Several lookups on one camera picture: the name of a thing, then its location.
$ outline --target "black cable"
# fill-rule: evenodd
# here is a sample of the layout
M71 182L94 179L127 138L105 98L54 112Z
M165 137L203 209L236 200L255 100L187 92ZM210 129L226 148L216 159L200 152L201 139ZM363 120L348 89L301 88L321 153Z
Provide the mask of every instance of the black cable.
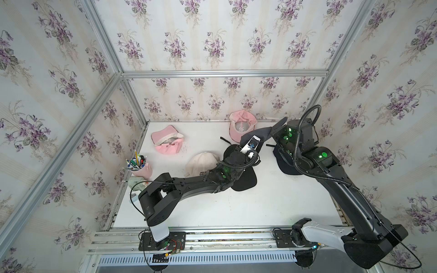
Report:
M394 264L391 264L391 263L386 263L386 262L383 262L383 261L380 261L381 263L384 263L384 264L386 264L386 265L389 265L389 266L394 266L394 267L397 267L397 268L401 268L401 269L407 269L407 270L413 270L413 269L418 269L418 268L420 268L420 267L422 267L422 262L420 261L420 259L403 243L403 242L401 242L401 240L399 240L398 239L398 237L396 237L394 234L393 234L393 232L391 231L391 230L389 230L385 225L384 225L384 223L381 221L381 219L379 219L379 217L378 217L378 215L376 215L376 213L375 213L375 211L373 210L373 208L372 208L372 206L369 204L369 202L367 201L367 199L364 197L364 199L366 200L366 202L367 202L367 205L369 206L369 208L370 208L370 210L372 211L372 213L373 213L373 215L375 216L375 218L378 220L378 222L379 223L381 223L381 225L388 231L388 232L390 232L390 234L391 235L393 235L393 237L396 239L396 240L398 240L398 242L401 244L401 245L403 245L413 256L414 256L414 258L416 258L416 260L419 262L419 265L418 266L416 266L416 267L405 267L405 266L397 266L397 265L394 265Z
M144 251L144 241L142 242L142 253L143 253L143 255L144 255L144 260L146 260L146 263L147 263L147 265L149 266L149 268L153 271L153 272L155 272L155 270L150 266L150 264L149 264L149 259L148 259L148 257L146 258L146 252Z
M317 119L320 116L320 112L322 110L322 107L319 104L314 105L313 107L309 108L307 111L305 111L305 113L302 115L302 117L299 120L298 123L298 133L296 135L296 144L295 144L295 149L293 152L293 166L296 168L296 170L298 172L300 172L301 174L304 174L306 176L312 177L312 178L316 178L316 179L323 179L323 180L329 180L329 181L335 181L337 183L343 184L348 188L353 189L354 191L359 191L360 189L357 188L356 186L352 185L349 182L337 179L337 178L333 178L333 177L329 177L329 176L319 176L316 174L312 174L312 173L308 173L306 172L304 169L302 169L299 164L298 164L298 150L299 150L299 142L302 136L302 123L304 122L305 118L311 113L313 112L315 109L317 109L317 114L316 117L314 118L314 121L312 122L312 125L314 125L315 121L317 121Z
M314 145L317 145L319 143L319 135L317 134L316 127L314 125L312 127L314 128L314 132L316 133L316 136L317 136L317 141L314 142Z
M137 184L135 184L132 188L131 188L131 194L129 195L129 197L131 198L131 203L132 205L135 207L136 210L138 210L139 213L141 213L142 216L144 216L144 213L142 211L140 211L134 204L134 202L132 201L132 190L135 188L136 185L143 183L144 181L138 182Z

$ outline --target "metal frame bar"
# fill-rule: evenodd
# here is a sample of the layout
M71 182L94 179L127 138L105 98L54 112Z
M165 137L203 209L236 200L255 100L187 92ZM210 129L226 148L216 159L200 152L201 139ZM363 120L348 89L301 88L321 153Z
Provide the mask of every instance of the metal frame bar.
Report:
M82 139L83 135L86 134L120 81L121 73L116 73L111 77L102 92L100 92L96 100L91 104L76 125L73 132L71 132L64 141L62 147L57 151L56 155L39 175L38 179L31 186L29 191L27 191L26 195L21 199L21 202L0 229L0 257L6 253L10 245L24 229L32 213L42 202L49 188L58 177L59 172L62 171L76 150L77 143Z
M123 73L123 66L121 65L120 59L117 56L117 52L112 46L111 39L109 38L108 32L103 24L103 20L100 17L100 14L97 10L96 4L94 0L81 0L85 13L88 15L91 26L94 30L94 33L97 36L97 39L100 42L100 45L103 48L103 51L106 53L108 57L109 63L114 69L116 73ZM147 121L146 117L141 110L141 104L132 88L132 86L126 81L121 82L121 86L125 91L126 98L131 106L134 114L137 119L140 121L142 126L145 126Z
M144 142L144 138L146 137L147 128L149 128L149 123L145 127L142 128L142 132L139 136L137 146L135 147L137 151L139 151L142 143ZM112 205L111 213L109 214L108 219L106 220L104 230L109 231L112 228L112 224L114 223L115 217L117 216L118 210L120 209L121 202L123 201L123 197L125 195L126 188L128 183L126 182L132 174L128 171L125 172L125 176L123 180L125 181L123 185L118 190L117 196L115 198L115 202Z
M147 78L223 78L223 77L325 77L326 69L258 69L258 70L160 70L126 71L125 79Z
M361 27L365 23L365 19L370 14L370 11L372 10L372 7L375 5L376 0L364 0L361 2L360 7L358 8L357 13L354 16L354 19L352 20L349 28L347 29L346 34L344 35L344 38L342 42L340 43L331 63L328 66L328 75L326 78L322 79L321 84L316 89L314 95L308 102L307 109L309 109L311 106L318 103L320 97L322 96L323 92L325 91L328 84L331 82L332 78L334 77L336 71L341 65L341 62L346 59L346 54L348 50L351 48L352 44L355 41L355 38L358 36Z

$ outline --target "floral wallpaper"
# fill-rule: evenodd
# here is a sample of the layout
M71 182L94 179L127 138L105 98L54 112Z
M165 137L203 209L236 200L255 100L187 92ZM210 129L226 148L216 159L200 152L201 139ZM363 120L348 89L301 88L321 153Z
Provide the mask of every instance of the floral wallpaper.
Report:
M404 225L404 243L423 263L382 264L385 272L437 267L436 11L435 1L377 1L318 102L321 144L385 217ZM418 265L402 246L383 261Z
M369 35L393 15L395 2L375 8ZM361 1L107 0L95 3L123 68L128 71L192 67L200 70L326 68Z
M80 1L3 0L0 26L1 227L114 71ZM140 131L116 90L2 257L0 272L78 271L121 186L121 157L132 154Z
M93 233L109 218L122 185L123 162L132 156L140 136L140 124L132 114L123 91L115 90L14 242L16 252L3 259L0 272L79 271ZM117 127L110 116L118 117ZM12 210L11 196L15 193L0 201L2 215ZM49 251L44 256L38 254L41 246ZM48 263L47 257L56 262Z
M319 77L131 79L152 121L223 121L244 109L257 119L299 118Z

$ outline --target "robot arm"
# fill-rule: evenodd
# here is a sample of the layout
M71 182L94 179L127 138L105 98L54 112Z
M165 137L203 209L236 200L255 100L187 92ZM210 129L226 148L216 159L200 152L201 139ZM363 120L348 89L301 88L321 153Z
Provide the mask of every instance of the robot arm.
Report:
M315 109L317 114L312 121L307 116ZM259 163L256 162L257 152L264 141L273 137L290 168L319 181L353 224L353 227L338 228L319 225L304 218L292 226L290 236L293 243L296 246L314 246L316 242L326 244L345 252L357 265L366 269L384 258L408 232L402 225L392 225L366 200L328 148L316 146L318 141L314 141L312 130L320 110L321 106L315 105L300 120L291 120L284 125L285 117L273 127L244 135L240 146L204 176L172 178L169 173L163 173L155 179L139 194L139 201L157 246L168 236L169 230L164 221L180 200L231 187L245 168Z
M312 121L307 116L315 109L318 111ZM402 225L393 225L366 200L328 148L315 145L312 128L320 110L320 105L313 106L300 120L289 121L273 138L283 159L300 173L316 178L343 209L353 227L324 226L304 218L293 225L291 237L296 245L320 242L339 249L357 265L369 269L408 232Z

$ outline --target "pencil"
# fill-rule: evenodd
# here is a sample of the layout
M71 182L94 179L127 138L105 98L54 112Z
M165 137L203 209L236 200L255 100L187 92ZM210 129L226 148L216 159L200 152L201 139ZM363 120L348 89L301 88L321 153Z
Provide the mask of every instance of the pencil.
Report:
M135 158L137 159L137 163L138 163L138 166L139 166L140 164L139 164L139 161L138 161L138 155L136 153L136 149L135 149Z

